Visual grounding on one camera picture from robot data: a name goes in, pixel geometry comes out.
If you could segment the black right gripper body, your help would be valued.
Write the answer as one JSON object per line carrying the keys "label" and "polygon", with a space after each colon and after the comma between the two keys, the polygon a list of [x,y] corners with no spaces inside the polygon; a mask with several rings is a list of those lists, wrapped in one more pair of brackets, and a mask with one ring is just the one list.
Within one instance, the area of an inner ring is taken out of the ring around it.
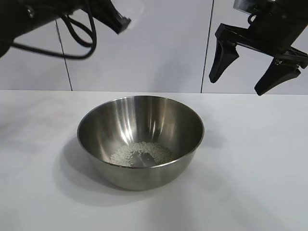
{"label": "black right gripper body", "polygon": [[279,60],[308,65],[308,55],[292,44],[308,26],[306,0],[244,0],[239,8],[249,14],[249,27],[220,24],[215,36]]}

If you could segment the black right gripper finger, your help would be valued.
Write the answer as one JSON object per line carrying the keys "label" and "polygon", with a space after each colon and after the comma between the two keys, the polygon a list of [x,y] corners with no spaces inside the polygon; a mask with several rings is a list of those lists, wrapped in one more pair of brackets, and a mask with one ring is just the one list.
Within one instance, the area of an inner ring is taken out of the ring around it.
{"label": "black right gripper finger", "polygon": [[255,85],[255,92],[258,96],[261,96],[274,87],[297,78],[300,74],[297,62],[273,59],[265,74]]}
{"label": "black right gripper finger", "polygon": [[228,41],[217,40],[215,58],[209,80],[211,83],[216,83],[223,72],[237,59],[239,54],[236,50],[236,45]]}

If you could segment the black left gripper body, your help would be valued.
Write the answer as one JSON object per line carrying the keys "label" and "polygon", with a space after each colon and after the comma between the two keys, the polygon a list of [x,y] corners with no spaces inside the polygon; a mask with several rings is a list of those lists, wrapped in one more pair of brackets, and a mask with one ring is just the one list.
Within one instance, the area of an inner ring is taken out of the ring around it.
{"label": "black left gripper body", "polygon": [[98,21],[109,28],[116,27],[116,8],[110,0],[55,0],[54,6],[69,15],[83,11],[88,15],[90,24]]}

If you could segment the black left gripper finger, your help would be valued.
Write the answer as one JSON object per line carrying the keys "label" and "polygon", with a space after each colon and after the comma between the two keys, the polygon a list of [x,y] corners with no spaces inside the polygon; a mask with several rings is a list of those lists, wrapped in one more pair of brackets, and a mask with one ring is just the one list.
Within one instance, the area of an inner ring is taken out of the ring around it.
{"label": "black left gripper finger", "polygon": [[123,16],[111,0],[92,0],[91,12],[96,20],[112,29],[116,34],[126,30],[131,23],[131,19]]}

